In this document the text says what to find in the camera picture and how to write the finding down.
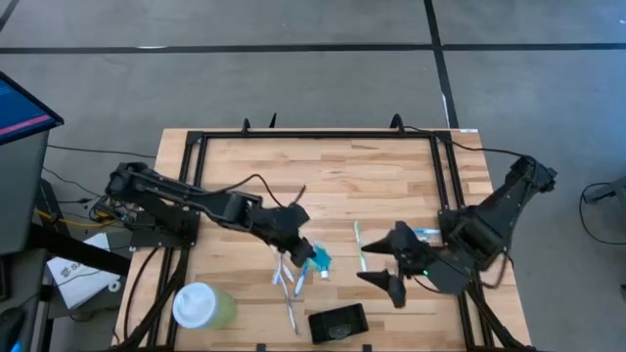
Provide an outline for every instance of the wooden table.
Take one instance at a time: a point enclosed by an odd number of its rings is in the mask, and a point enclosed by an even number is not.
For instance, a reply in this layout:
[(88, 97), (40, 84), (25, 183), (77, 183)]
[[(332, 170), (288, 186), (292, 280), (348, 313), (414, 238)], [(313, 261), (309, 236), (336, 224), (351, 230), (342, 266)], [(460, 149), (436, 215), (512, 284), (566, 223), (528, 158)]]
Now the wooden table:
[[(157, 172), (178, 177), (188, 131), (164, 130), (156, 159)], [(451, 133), (453, 139), (463, 145), (480, 147), (475, 132), (453, 130)], [(445, 160), (443, 146), (440, 146), (440, 154)], [(484, 154), (459, 148), (455, 148), (455, 154), (466, 203), (482, 201), (492, 192)], [(360, 221), (364, 243), (382, 238), (396, 220), (404, 220), (414, 228), (437, 227), (435, 216), (440, 203), (427, 140), (210, 140), (204, 168), (201, 185), (206, 189), (232, 185), (258, 173), (284, 203), (306, 185), (307, 191), (300, 204), (311, 221), (303, 227), (302, 233), (312, 242), (321, 241), (329, 251), (333, 258), (331, 280), (307, 277), (303, 293), (293, 303), (301, 331), (300, 335), (295, 335), (283, 290), (271, 284), (276, 263), (272, 250), (250, 234), (222, 229), (202, 216), (186, 282), (205, 282), (227, 290), (237, 299), (238, 316), (224, 330), (179, 329), (176, 350), (254, 350), (257, 343), (265, 343), (270, 351), (316, 348), (358, 351), (363, 344), (372, 344), (375, 351), (465, 348), (454, 297), (431, 293), (407, 281), (406, 307), (394, 309), (384, 291), (355, 276), (360, 271), (353, 233), (355, 220)], [(444, 168), (447, 190), (452, 190), (447, 167)], [(496, 185), (502, 182), (504, 180), (495, 180)], [(264, 206), (274, 205), (258, 181), (243, 186), (242, 191), (263, 196)], [(135, 281), (149, 252), (149, 249), (142, 249), (134, 254), (128, 283)], [(131, 330), (154, 302), (162, 253), (160, 249), (141, 277), (129, 312)], [(390, 256), (366, 256), (369, 270), (382, 270), (393, 263)], [(495, 281), (499, 268), (496, 262), (489, 273), (482, 275), (483, 281)], [(430, 285), (428, 280), (422, 278), (422, 281)], [(115, 327), (120, 337), (123, 336), (123, 310), (129, 290), (130, 285), (126, 287)], [(521, 342), (530, 343), (511, 267), (501, 287), (486, 290), (485, 296), (509, 331)], [(306, 317), (353, 303), (363, 304), (370, 331), (313, 346)], [(159, 343), (165, 340), (170, 306), (163, 312)], [(479, 344), (479, 324), (472, 304), (470, 312)]]

